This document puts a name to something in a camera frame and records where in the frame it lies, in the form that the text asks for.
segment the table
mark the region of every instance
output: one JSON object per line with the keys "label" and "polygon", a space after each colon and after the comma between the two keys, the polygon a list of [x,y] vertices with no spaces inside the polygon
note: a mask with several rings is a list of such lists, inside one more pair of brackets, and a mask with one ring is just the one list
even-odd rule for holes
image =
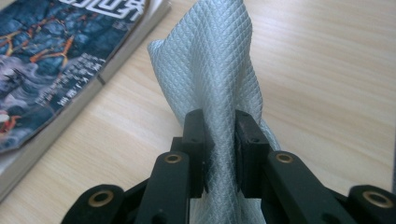
{"label": "table", "polygon": [[[10,3],[3,0],[0,7]],[[0,204],[1,223],[59,223],[86,189],[128,189],[181,136],[147,44],[195,1],[172,10]],[[251,60],[266,119],[331,189],[391,190],[396,130],[396,2],[247,0]]]}

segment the metal ring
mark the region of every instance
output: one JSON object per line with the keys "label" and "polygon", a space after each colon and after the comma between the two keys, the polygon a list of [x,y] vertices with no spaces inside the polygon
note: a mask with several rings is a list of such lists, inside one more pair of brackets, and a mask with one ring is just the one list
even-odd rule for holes
{"label": "metal ring", "polygon": [[283,163],[291,163],[293,162],[293,157],[291,155],[285,153],[276,154],[276,159]]}
{"label": "metal ring", "polygon": [[[104,195],[106,197],[103,200],[98,200],[97,197],[99,195]],[[110,203],[111,200],[113,200],[113,198],[114,198],[114,193],[111,190],[108,189],[99,190],[90,197],[90,199],[88,200],[88,204],[92,207],[102,207]]]}
{"label": "metal ring", "polygon": [[378,207],[382,207],[382,208],[393,207],[393,202],[387,196],[372,190],[364,191],[363,198],[367,200],[369,203],[372,203],[373,205],[376,205]]}
{"label": "metal ring", "polygon": [[165,161],[168,163],[177,163],[177,162],[181,161],[181,156],[179,156],[177,154],[167,155],[165,157]]}

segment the book cover illustration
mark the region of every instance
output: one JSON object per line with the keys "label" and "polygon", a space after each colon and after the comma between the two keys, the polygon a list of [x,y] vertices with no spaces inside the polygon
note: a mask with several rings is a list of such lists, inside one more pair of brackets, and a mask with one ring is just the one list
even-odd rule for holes
{"label": "book cover illustration", "polygon": [[0,153],[19,148],[98,77],[145,0],[17,0],[0,11]]}

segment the magazine title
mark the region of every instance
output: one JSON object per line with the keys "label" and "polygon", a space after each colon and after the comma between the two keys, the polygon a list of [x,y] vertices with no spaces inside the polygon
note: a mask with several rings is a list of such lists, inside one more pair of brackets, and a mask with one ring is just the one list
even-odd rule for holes
{"label": "magazine title", "polygon": [[59,0],[74,7],[85,7],[89,11],[124,19],[127,16],[135,21],[143,14],[145,0]]}

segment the textured cloth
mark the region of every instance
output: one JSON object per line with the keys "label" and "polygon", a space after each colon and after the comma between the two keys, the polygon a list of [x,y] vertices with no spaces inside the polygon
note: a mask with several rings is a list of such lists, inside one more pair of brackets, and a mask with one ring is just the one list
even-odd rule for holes
{"label": "textured cloth", "polygon": [[202,0],[165,40],[148,52],[163,93],[181,125],[202,108],[214,142],[208,189],[191,200],[191,223],[264,223],[258,200],[237,192],[233,149],[235,109],[260,123],[273,149],[276,139],[261,121],[262,95],[249,58],[252,26],[239,0]]}

